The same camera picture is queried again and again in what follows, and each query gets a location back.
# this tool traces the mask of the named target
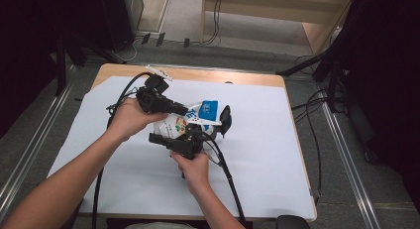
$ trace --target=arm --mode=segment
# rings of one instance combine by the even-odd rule
[[[211,228],[244,228],[211,188],[208,179],[209,160],[205,154],[197,154],[192,161],[175,152],[170,155],[179,163],[188,189],[200,205]]]
[[[4,224],[6,228],[59,228],[115,150],[146,125],[166,114],[146,114],[137,100],[119,107],[111,126],[78,157],[36,187]]]

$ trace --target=black cable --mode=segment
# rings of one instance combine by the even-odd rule
[[[342,95],[340,95],[339,97],[336,97],[336,95],[334,95],[334,105],[332,106],[334,109],[332,109],[333,112],[336,113],[347,113],[347,109],[346,109],[346,97],[347,97],[347,88],[346,86],[343,85],[343,83],[340,81],[340,79],[338,79],[337,81],[337,87],[340,87],[340,89],[336,89],[336,93],[339,92]],[[336,108],[336,103],[341,103],[343,105],[343,110],[338,110]]]
[[[296,109],[299,109],[299,108],[302,108],[302,107],[306,107],[306,105],[311,104],[312,102],[316,102],[316,101],[320,101],[320,100],[326,100],[326,99],[327,99],[326,97],[316,98],[316,99],[314,99],[314,100],[311,100],[309,103],[307,102],[307,103],[304,103],[304,104],[300,104],[300,105],[297,105],[297,106],[291,107],[291,110],[292,110],[292,111],[294,111],[294,110],[296,110]]]
[[[295,59],[295,60],[294,60],[294,65],[295,65],[295,66],[297,66],[297,61],[298,61],[300,58],[303,58],[303,57],[313,57],[313,56],[300,56],[300,57],[298,57],[297,59]],[[312,74],[312,73],[309,73],[309,72],[305,72],[305,71],[303,71],[303,69],[300,69],[299,71],[300,71],[301,73],[303,73],[303,74],[308,74],[308,75]]]
[[[318,94],[319,92],[324,91],[324,90],[325,89],[321,89],[321,90],[316,91],[314,94],[312,94],[312,96],[309,97],[307,102],[310,102],[310,100],[316,94]],[[319,149],[318,139],[316,137],[315,130],[312,126],[311,118],[309,117],[308,105],[306,106],[306,118],[308,119],[309,127],[310,127],[312,135],[314,137],[315,147],[316,147],[316,152],[317,152],[317,157],[318,157],[318,192],[319,192],[319,196],[315,197],[315,205],[317,205],[319,197],[321,196],[321,188],[322,188],[322,162],[321,162],[321,151]]]
[[[124,95],[124,98],[126,98],[130,95],[136,94],[136,93],[137,93],[137,91],[127,93],[126,95]],[[107,107],[106,109],[108,110],[109,114],[111,115],[114,112],[114,110],[117,109],[118,107],[119,107],[119,105],[117,106],[117,103],[115,103],[115,104],[112,104],[111,106]]]
[[[208,141],[204,141],[204,142],[213,150],[213,152],[215,153],[216,157],[220,160],[219,153],[216,152],[216,149],[214,149],[214,147],[212,145],[210,145],[210,143],[208,143]],[[209,160],[212,163],[214,163],[214,164],[216,164],[217,166],[220,167],[220,161],[219,162],[215,162],[214,159],[211,156],[209,156],[209,155],[207,155],[207,156],[208,156]]]
[[[319,107],[322,106],[322,103],[324,103],[324,102],[326,102],[326,100],[320,100],[320,101],[317,101],[317,102],[313,102],[312,104],[309,104],[309,106],[312,106],[312,105],[317,105],[317,106],[316,106],[315,109],[311,110],[308,113],[306,113],[306,111],[303,111],[301,114],[299,114],[297,117],[294,118],[294,123],[296,124],[296,123],[300,122],[302,119],[304,119],[306,117],[307,114],[313,113],[316,110],[318,110]]]
[[[130,88],[130,86],[141,76],[143,75],[148,75],[151,76],[152,74],[149,72],[142,72],[139,73],[138,75],[136,75],[126,86],[126,88],[124,88],[123,92],[121,93],[120,97],[118,98],[117,103],[115,104],[115,108],[111,113],[111,116],[108,119],[108,124],[106,126],[106,128],[108,129],[108,127],[111,125],[112,120],[114,119],[115,114],[117,113],[118,107],[120,106],[122,100],[126,97],[126,92],[127,90]],[[101,188],[101,181],[102,181],[102,174],[104,173],[104,169],[102,169],[99,174],[98,177],[96,179],[96,185],[95,185],[95,194],[93,196],[93,210],[92,210],[92,229],[96,229],[96,218],[98,216],[98,199],[99,199],[99,190]]]
[[[216,3],[214,5],[214,10],[213,10],[214,33],[213,33],[213,36],[209,40],[206,40],[202,43],[191,42],[192,44],[199,43],[201,46],[202,45],[210,45],[216,39],[217,35],[219,34],[219,15],[220,15],[221,4],[222,4],[222,0],[216,0]]]
[[[214,139],[210,135],[208,135],[205,132],[201,132],[201,133],[204,136],[206,136],[213,143],[213,145],[217,149],[217,152],[219,153],[218,157],[219,157],[219,160],[220,160],[220,166],[222,167],[223,172],[225,173],[226,178],[228,179],[229,185],[231,186],[232,193],[234,194],[235,202],[237,204],[238,211],[239,211],[240,222],[245,227],[246,226],[246,220],[245,220],[244,211],[242,210],[241,202],[239,200],[238,193],[235,189],[235,185],[234,185],[234,181],[232,179],[232,175],[229,172],[228,165],[226,164],[225,158],[223,157],[223,153],[222,153],[222,151],[220,151],[219,146],[217,145],[217,143],[214,141]]]

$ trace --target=metal frame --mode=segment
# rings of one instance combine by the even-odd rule
[[[35,158],[37,157],[38,152],[40,151],[44,140],[49,133],[56,116],[61,110],[62,105],[64,104],[68,93],[70,92],[73,81],[76,76],[76,68],[74,65],[71,66],[68,71],[68,85],[65,87],[64,91],[60,96],[56,97],[45,115],[43,121],[32,137],[30,143],[28,144],[25,152],[22,157],[19,159],[14,170],[9,176],[7,182],[3,185],[0,191],[0,223],[5,219],[6,213],[13,202],[16,194],[18,193],[26,175],[28,174],[29,169],[34,163]]]
[[[321,97],[326,97],[325,93],[320,93],[320,95]],[[368,229],[379,229],[379,222],[374,213],[373,206],[370,202],[362,179],[359,176],[355,163],[353,162],[352,155],[340,129],[336,115],[330,111],[327,103],[323,103],[322,107],[365,224]]]

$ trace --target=black stand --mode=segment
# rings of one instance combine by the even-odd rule
[[[82,37],[77,36],[74,33],[69,33],[63,28],[59,28],[57,34],[57,45],[56,45],[56,64],[57,64],[57,88],[55,96],[59,96],[62,90],[66,86],[65,77],[65,51],[71,61],[76,65],[82,65],[86,63],[86,56],[83,53],[81,47],[87,47],[93,50],[98,55],[104,57],[110,63],[120,63],[114,57],[100,49],[96,45],[88,42]]]
[[[309,60],[297,66],[294,66],[284,71],[277,71],[275,73],[282,76],[289,76],[299,70],[302,70],[305,67],[319,62],[319,65],[312,74],[312,78],[316,82],[320,82],[324,80],[325,77],[327,77],[329,72],[331,73],[328,87],[327,103],[332,112],[335,112],[334,93],[338,80],[338,75],[340,70],[342,69],[341,63],[343,62],[343,56],[346,51],[345,45],[349,42],[349,39],[352,36],[352,32],[358,26],[358,20],[360,19],[360,16],[364,13],[368,3],[368,0],[359,1],[359,7],[353,10],[353,16],[347,20],[346,24],[343,27],[343,30],[337,36],[336,40],[331,44],[330,48],[328,48],[326,51],[319,54],[318,56],[312,57]]]

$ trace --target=black device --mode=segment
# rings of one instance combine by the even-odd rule
[[[141,87],[136,94],[140,106],[145,112],[176,113],[185,116],[188,108],[161,95],[169,85],[162,77],[154,74],[150,76],[145,86]]]
[[[164,138],[155,133],[149,134],[149,142],[163,145],[167,149],[180,153],[185,158],[192,160],[194,156],[203,150],[203,143],[216,138],[217,132],[223,137],[232,125],[231,108],[229,105],[220,114],[221,126],[216,126],[210,135],[203,134],[202,128],[198,124],[189,123],[185,126],[185,134],[176,139]]]

